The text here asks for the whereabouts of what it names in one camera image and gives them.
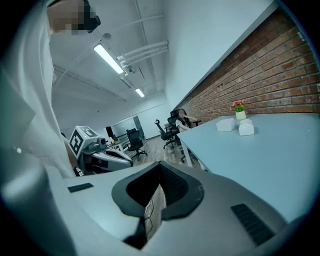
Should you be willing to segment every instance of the potted plant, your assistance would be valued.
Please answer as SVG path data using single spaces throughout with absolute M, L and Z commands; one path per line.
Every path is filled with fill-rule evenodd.
M 232 103 L 231 109 L 235 109 L 235 117 L 237 120 L 246 119 L 244 104 L 245 104 L 245 101 L 242 99 Z

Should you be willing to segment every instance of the white robot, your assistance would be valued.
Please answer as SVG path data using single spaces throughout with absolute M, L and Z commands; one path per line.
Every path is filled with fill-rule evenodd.
M 76 126 L 68 145 L 86 174 L 113 172 L 133 166 L 129 156 L 108 148 L 107 142 L 90 127 Z

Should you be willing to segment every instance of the black sticker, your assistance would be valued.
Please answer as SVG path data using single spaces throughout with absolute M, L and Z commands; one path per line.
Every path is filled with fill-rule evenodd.
M 93 131 L 91 130 L 89 127 L 80 127 L 81 130 L 86 134 L 88 135 L 90 138 L 92 137 L 97 137 L 98 135 Z
M 69 145 L 76 156 L 78 155 L 78 152 L 83 142 L 84 139 L 80 136 L 79 132 L 77 130 L 74 130 Z

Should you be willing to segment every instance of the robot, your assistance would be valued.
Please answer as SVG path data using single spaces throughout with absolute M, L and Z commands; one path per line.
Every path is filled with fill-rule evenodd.
M 180 164 L 62 179 L 32 155 L 0 155 L 1 199 L 24 230 L 15 238 L 25 233 L 50 255 L 271 255 L 301 223 L 229 178 Z M 166 208 L 147 240 L 145 207 L 159 185 Z
M 68 145 L 86 175 L 113 172 L 133 166 L 129 156 L 120 150 L 108 148 L 107 142 L 90 127 L 76 126 Z

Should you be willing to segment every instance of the vent grille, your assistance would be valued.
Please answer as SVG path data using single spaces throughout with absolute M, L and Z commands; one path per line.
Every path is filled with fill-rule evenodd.
M 275 235 L 246 204 L 234 205 L 231 210 L 256 246 L 263 244 Z

